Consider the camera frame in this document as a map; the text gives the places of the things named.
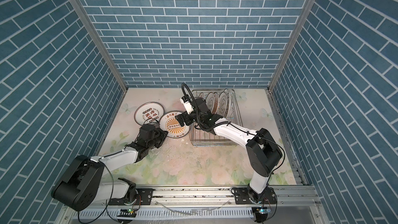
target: blue brick wall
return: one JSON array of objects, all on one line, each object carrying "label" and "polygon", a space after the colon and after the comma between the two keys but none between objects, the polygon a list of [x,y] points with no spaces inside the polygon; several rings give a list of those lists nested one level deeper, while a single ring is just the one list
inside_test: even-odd
[{"label": "blue brick wall", "polygon": [[0,223],[53,222],[52,185],[94,153],[122,92],[67,0],[0,12]]},{"label": "blue brick wall", "polygon": [[305,0],[81,0],[129,87],[266,87]]},{"label": "blue brick wall", "polygon": [[334,223],[398,223],[398,0],[316,0],[275,97]]}]

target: wire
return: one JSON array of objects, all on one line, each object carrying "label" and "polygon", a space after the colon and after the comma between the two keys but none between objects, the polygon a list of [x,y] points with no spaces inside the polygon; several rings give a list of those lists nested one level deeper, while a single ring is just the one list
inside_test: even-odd
[{"label": "wire", "polygon": [[171,212],[173,212],[173,213],[179,213],[179,214],[185,214],[185,215],[192,215],[191,213],[188,213],[188,212],[173,210],[173,209],[171,209],[171,208],[169,208],[169,207],[164,206],[164,205],[163,205],[162,203],[160,203],[160,202],[156,202],[156,203],[158,203],[159,205],[161,205],[162,207],[164,207],[165,209],[167,209],[167,210],[169,210],[169,211],[171,211]]},{"label": "wire", "polygon": [[122,152],[122,150],[120,150],[120,151],[118,151],[118,152],[115,152],[115,153],[110,153],[110,154],[104,155],[104,156],[102,156],[102,157],[113,156],[113,155],[116,155],[116,154],[121,153],[121,152]]},{"label": "wire", "polygon": [[[105,166],[105,168],[107,169],[109,175],[110,175],[111,178],[112,178],[112,190],[111,190],[111,196],[109,197],[109,201],[111,201],[112,195],[113,195],[114,181],[113,181],[113,176],[112,176],[111,172],[109,171],[108,167],[106,167],[106,164],[104,164],[104,166]],[[97,216],[94,220],[90,221],[90,222],[82,222],[82,221],[80,220],[80,211],[77,212],[77,219],[78,219],[79,222],[82,223],[82,224],[89,224],[89,223],[92,223],[92,222],[98,220],[98,218],[99,218],[100,216],[102,216],[102,214],[103,214],[105,211],[107,211],[108,205],[109,205],[109,202],[107,202],[107,204],[106,204],[104,210],[102,210],[101,214],[100,214],[99,216]]]},{"label": "wire", "polygon": [[271,203],[269,202],[269,200],[266,198],[266,197],[264,197],[264,201],[263,201],[263,207],[264,207],[264,202],[267,200],[267,202],[268,202],[268,205],[269,205],[269,208],[271,209],[271,211],[272,211],[272,208],[271,208]]},{"label": "wire", "polygon": [[268,180],[267,180],[266,185],[268,185],[268,182],[269,182],[269,180],[271,179],[271,176],[273,175],[273,172],[276,171],[277,169],[279,169],[279,168],[282,166],[282,164],[285,162],[286,153],[285,153],[285,150],[284,150],[284,149],[282,149],[282,151],[283,151],[283,160],[282,160],[282,163],[281,163],[278,167],[276,167],[275,169],[273,169],[273,170],[271,171],[271,173],[270,173],[270,175],[269,175],[269,177],[268,177]]},{"label": "wire", "polygon": [[221,208],[224,207],[228,202],[230,202],[230,200],[228,200],[226,203],[224,203],[224,204],[221,205],[220,207],[216,207],[216,208],[192,208],[192,209],[191,209],[191,212],[192,212],[192,213],[198,213],[198,211],[213,211],[213,210],[221,209]]},{"label": "wire", "polygon": [[144,125],[144,124],[145,124],[145,122],[147,122],[147,121],[148,121],[148,120],[150,120],[150,119],[152,119],[152,120],[156,121],[156,122],[159,124],[159,121],[158,121],[157,119],[154,119],[154,118],[147,118],[147,120],[146,120],[146,121],[144,121],[144,123],[143,123],[142,125]]},{"label": "wire", "polygon": [[138,210],[140,210],[140,208],[141,208],[141,195],[139,195],[140,196],[140,204],[138,205],[138,208],[137,209],[135,209],[134,211],[138,211]]},{"label": "wire", "polygon": [[269,217],[267,220],[269,220],[269,219],[271,219],[272,217],[274,217],[275,216],[275,213],[276,213],[276,209],[278,208],[278,197],[277,197],[277,195],[275,194],[275,198],[276,198],[276,206],[275,206],[275,210],[274,210],[274,214],[271,216],[271,217]]},{"label": "wire", "polygon": [[113,219],[113,218],[110,216],[109,212],[108,212],[108,206],[106,206],[105,209],[106,209],[106,214],[109,216],[109,218],[111,218],[112,220],[116,221],[117,223],[123,223],[123,222],[124,222],[124,221],[119,222],[118,220]]},{"label": "wire", "polygon": [[184,94],[184,96],[186,97],[186,99],[189,101],[189,103],[191,103],[191,101],[189,100],[189,97],[188,97],[187,93],[185,92],[184,87],[186,87],[186,88],[188,89],[188,92],[190,91],[190,89],[189,89],[189,87],[188,87],[187,84],[185,84],[185,83],[182,83],[182,84],[181,84],[182,93]]},{"label": "wire", "polygon": [[137,203],[138,199],[135,199],[135,202],[132,204],[131,208],[134,208],[134,205]]},{"label": "wire", "polygon": [[234,193],[234,192],[232,191],[232,190],[234,190],[234,189],[237,189],[237,187],[231,188],[231,193],[232,193],[234,196],[236,196],[236,197],[240,196],[240,194]]}]

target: white plate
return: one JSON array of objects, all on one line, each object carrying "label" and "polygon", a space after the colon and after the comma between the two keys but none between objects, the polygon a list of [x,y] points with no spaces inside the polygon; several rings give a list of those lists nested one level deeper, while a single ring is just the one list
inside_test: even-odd
[{"label": "white plate", "polygon": [[224,116],[225,110],[228,107],[227,105],[227,96],[225,92],[222,92],[220,94],[220,98],[218,99],[218,108],[217,108],[217,114]]},{"label": "white plate", "polygon": [[184,137],[189,132],[189,126],[181,127],[181,125],[176,120],[176,115],[181,114],[181,112],[172,111],[168,112],[160,118],[160,128],[163,131],[168,131],[167,137],[170,138],[180,138]]},{"label": "white plate", "polygon": [[218,93],[214,92],[214,106],[213,106],[213,110],[211,111],[212,114],[215,114],[217,112],[218,109]]},{"label": "white plate", "polygon": [[155,120],[159,121],[164,114],[164,109],[161,104],[156,102],[148,102],[138,107],[134,114],[135,122],[139,125],[149,124]]},{"label": "white plate", "polygon": [[214,107],[214,93],[209,93],[206,97],[206,106],[212,111]]},{"label": "white plate", "polygon": [[225,109],[223,117],[226,118],[228,113],[229,113],[229,110],[231,109],[232,98],[231,98],[231,95],[229,94],[229,90],[227,88],[224,90],[224,92],[226,94],[226,105],[227,105],[227,107]]}]

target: dish rack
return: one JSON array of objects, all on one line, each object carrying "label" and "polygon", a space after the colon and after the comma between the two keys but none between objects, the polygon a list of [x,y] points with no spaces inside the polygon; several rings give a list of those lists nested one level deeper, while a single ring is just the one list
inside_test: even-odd
[{"label": "dish rack", "polygon": [[[224,90],[217,89],[194,89],[192,90],[192,94],[194,97],[199,97],[199,94],[203,92],[205,95],[205,99],[207,95],[211,92],[217,92],[218,94],[222,93]],[[235,91],[233,89],[229,89],[230,99],[231,99],[231,108],[228,112],[226,119],[231,121],[233,124],[243,126],[242,118],[240,117],[240,112],[238,108],[238,102],[236,101]],[[221,136],[213,135],[209,132],[205,132],[202,130],[195,129],[194,125],[197,123],[193,123],[191,125],[191,130],[189,131],[189,138],[193,146],[228,146],[228,145],[237,145],[237,143]]]}]

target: plate rim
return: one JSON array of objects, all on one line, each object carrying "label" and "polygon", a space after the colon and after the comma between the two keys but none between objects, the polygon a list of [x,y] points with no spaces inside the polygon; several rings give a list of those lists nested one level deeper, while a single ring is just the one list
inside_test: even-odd
[{"label": "plate rim", "polygon": [[217,113],[217,109],[218,109],[218,103],[219,103],[219,99],[220,99],[220,97],[219,97],[219,95],[218,95],[218,92],[213,92],[213,94],[214,95],[217,95],[217,106],[216,106],[216,104],[214,104],[213,105],[213,109],[212,109],[212,111],[211,111],[211,113],[212,114],[216,114]]},{"label": "plate rim", "polygon": [[228,113],[229,113],[229,111],[231,110],[231,93],[229,92],[229,89],[228,88],[226,88],[226,89],[224,89],[224,92],[225,92],[225,90],[228,92],[228,97],[227,97],[227,100],[228,100],[228,109],[226,108],[225,109],[225,116],[223,115],[223,117],[224,118],[226,118],[227,116],[228,116]]},{"label": "plate rim", "polygon": [[213,98],[214,98],[214,93],[213,92],[209,92],[208,94],[207,94],[207,96],[206,96],[206,99],[205,99],[205,103],[206,103],[206,106],[207,106],[207,98],[209,97],[209,94],[213,94]]},{"label": "plate rim", "polygon": [[[225,94],[225,101],[226,101],[227,96],[226,96],[225,91],[222,91],[222,92],[220,93],[219,98],[218,98],[218,101],[220,101],[220,99],[222,98],[222,94]],[[224,112],[223,112],[222,116],[224,116],[226,107],[227,107],[227,105],[225,104],[225,109],[224,109]],[[221,113],[221,111],[219,111],[219,110],[221,110],[221,108],[220,108],[220,107],[217,107],[217,112],[218,112],[217,114]]]},{"label": "plate rim", "polygon": [[[182,113],[182,112],[180,112],[180,111],[170,111],[170,112],[165,112],[165,113],[163,114],[162,117],[166,116],[168,113],[171,113],[171,112],[179,112],[180,114]],[[187,126],[187,125],[185,125],[185,126],[188,127],[188,132],[187,132],[184,136],[177,137],[177,138],[185,137],[185,136],[189,133],[189,131],[191,130],[191,126]]]},{"label": "plate rim", "polygon": [[144,103],[144,104],[142,104],[140,107],[138,107],[137,110],[135,110],[135,113],[134,113],[134,120],[135,120],[135,122],[136,122],[137,124],[139,124],[140,126],[142,126],[142,124],[138,123],[138,121],[137,121],[137,112],[138,112],[138,110],[139,110],[141,107],[145,106],[146,104],[151,104],[151,103],[158,104],[160,107],[162,107],[163,115],[164,115],[164,107],[163,107],[160,103],[157,103],[157,102],[147,102],[147,103]]}]

